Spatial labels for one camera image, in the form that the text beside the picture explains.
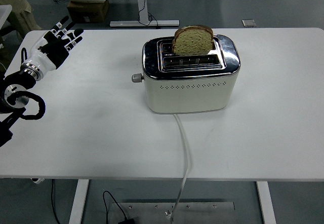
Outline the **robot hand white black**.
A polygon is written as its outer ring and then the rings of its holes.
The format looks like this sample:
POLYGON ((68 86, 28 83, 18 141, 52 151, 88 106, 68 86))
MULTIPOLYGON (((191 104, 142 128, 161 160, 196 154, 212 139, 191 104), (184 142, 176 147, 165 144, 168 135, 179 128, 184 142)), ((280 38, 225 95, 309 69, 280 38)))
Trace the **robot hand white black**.
POLYGON ((71 50, 83 39, 84 30, 73 30, 75 23, 66 24, 68 20, 69 17, 65 16, 46 31, 32 46, 29 57, 22 60, 21 66, 38 73, 39 77, 58 69, 71 50))

